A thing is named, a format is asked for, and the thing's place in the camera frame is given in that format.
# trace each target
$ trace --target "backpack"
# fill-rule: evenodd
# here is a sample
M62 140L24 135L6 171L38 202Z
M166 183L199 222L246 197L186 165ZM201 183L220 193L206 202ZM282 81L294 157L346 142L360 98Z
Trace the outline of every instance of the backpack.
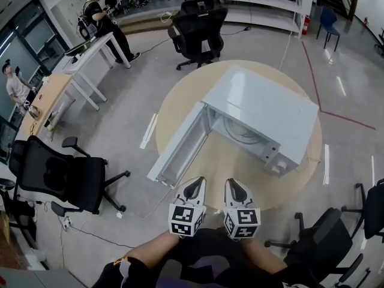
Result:
M86 40L89 41L97 33L97 28L91 23L85 16L85 11L91 3L94 1L88 1L82 8L80 16L77 18L77 31Z

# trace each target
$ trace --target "white t-shirt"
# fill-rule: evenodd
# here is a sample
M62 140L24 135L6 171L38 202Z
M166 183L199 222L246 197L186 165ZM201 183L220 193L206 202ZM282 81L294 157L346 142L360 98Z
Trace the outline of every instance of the white t-shirt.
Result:
M7 92L9 95L13 94L21 101L25 101L30 92L30 89L25 86L14 73L13 77L8 78L7 80Z

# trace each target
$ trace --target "round wooden table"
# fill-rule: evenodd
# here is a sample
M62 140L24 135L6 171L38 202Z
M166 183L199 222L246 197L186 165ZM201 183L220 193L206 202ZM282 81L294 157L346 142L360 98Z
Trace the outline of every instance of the round wooden table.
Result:
M235 60L206 65L181 79L165 98L156 126L159 154L164 151L194 105L232 65L247 68L309 98L290 77L264 64ZM251 189L258 207L266 210L289 201L306 186L319 163L316 159L320 159L321 150L322 131L317 118L307 156L302 164L296 170L278 178L263 169L264 162L219 134L210 132L180 184L191 178L204 176L207 180L205 205L223 209L225 181L227 178L235 178Z

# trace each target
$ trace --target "kettle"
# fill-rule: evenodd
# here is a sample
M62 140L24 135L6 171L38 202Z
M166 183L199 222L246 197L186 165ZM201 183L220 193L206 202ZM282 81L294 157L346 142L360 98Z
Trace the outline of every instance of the kettle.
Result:
M37 121L39 116L40 116L40 113L41 111L36 108L35 106L29 106L28 108L28 112L29 114L31 114L31 116Z

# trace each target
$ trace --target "blue chair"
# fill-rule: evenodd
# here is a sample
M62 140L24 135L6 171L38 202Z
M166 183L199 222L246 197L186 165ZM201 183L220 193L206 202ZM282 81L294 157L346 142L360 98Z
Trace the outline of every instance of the blue chair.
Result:
M326 31L324 49L325 49L327 42L329 42L329 40L331 39L331 35L333 34L333 35L337 36L337 42L336 42L336 46L335 46L335 50L334 50L334 51L336 51L337 44L338 44L338 41L340 39L340 33L333 26L333 24L336 21L337 21L337 17L336 17L335 12L333 11L333 9L331 7L327 7L326 5L324 5L322 8L322 14L320 15L320 26L319 26L319 30L317 32L317 37L316 37L316 39L319 38L320 30L323 27L324 30Z

